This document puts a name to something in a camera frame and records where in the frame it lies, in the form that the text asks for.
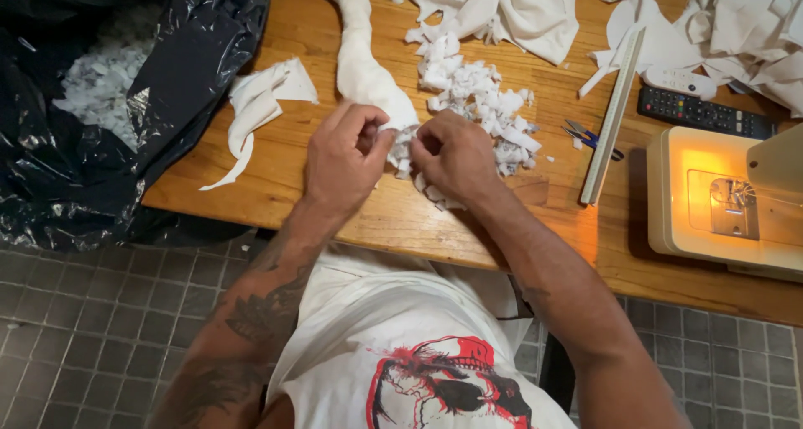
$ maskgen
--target remote control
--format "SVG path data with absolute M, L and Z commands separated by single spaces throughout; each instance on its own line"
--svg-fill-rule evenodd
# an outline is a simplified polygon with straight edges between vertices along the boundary
M 651 66 L 642 77 L 644 82 L 652 87 L 696 96 L 702 101 L 708 101 L 716 96 L 716 84 L 708 76 Z
M 649 86 L 638 93 L 637 111 L 671 124 L 734 136 L 764 140 L 777 134 L 775 123 L 765 116 Z

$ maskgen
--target scissors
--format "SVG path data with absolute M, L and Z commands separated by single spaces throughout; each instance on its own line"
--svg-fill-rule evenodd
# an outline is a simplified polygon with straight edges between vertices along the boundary
M 568 125 L 571 126 L 571 128 L 561 126 L 561 128 L 563 128 L 564 131 L 566 131 L 570 136 L 577 137 L 577 139 L 580 139 L 580 141 L 583 144 L 586 144 L 591 148 L 597 149 L 597 142 L 599 142 L 600 140 L 599 136 L 597 136 L 594 133 L 591 133 L 589 130 L 583 128 L 583 125 L 580 125 L 575 121 L 566 119 L 566 123 L 568 123 Z M 613 159 L 614 161 L 621 161 L 622 158 L 624 157 L 625 154 L 617 150 L 616 148 L 614 148 L 613 153 L 610 155 L 610 158 Z

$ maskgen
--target metal ruler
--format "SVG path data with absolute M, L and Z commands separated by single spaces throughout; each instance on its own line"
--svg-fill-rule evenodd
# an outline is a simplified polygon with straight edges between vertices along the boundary
M 614 151 L 616 136 L 619 134 L 621 118 L 627 106 L 627 95 L 630 94 L 630 87 L 633 85 L 633 76 L 636 73 L 638 63 L 638 53 L 642 49 L 644 40 L 644 28 L 630 34 L 627 40 L 625 57 L 619 68 L 619 75 L 616 77 L 614 93 L 610 95 L 608 109 L 605 114 L 605 121 L 602 122 L 600 129 L 600 139 L 597 142 L 597 149 L 591 157 L 591 165 L 588 167 L 586 184 L 583 185 L 583 192 L 580 194 L 580 202 L 586 205 L 597 205 L 602 191 L 602 183 L 608 172 L 610 155 Z

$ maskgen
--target man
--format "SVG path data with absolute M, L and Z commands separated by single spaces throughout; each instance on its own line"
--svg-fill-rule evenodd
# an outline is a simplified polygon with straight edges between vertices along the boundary
M 574 427 L 516 371 L 520 339 L 484 293 L 444 272 L 457 269 L 328 245 L 381 176 L 394 132 L 376 127 L 387 120 L 345 103 L 321 123 L 304 196 L 198 333 L 152 427 Z M 483 224 L 565 347 L 584 429 L 686 426 L 597 272 L 500 180 L 482 128 L 441 112 L 411 153 L 427 182 Z

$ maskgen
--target skull graphic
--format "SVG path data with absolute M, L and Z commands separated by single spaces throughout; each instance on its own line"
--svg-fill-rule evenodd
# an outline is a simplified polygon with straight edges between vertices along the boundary
M 366 418 L 370 429 L 532 426 L 519 384 L 494 371 L 494 350 L 477 337 L 388 352 L 376 366 Z

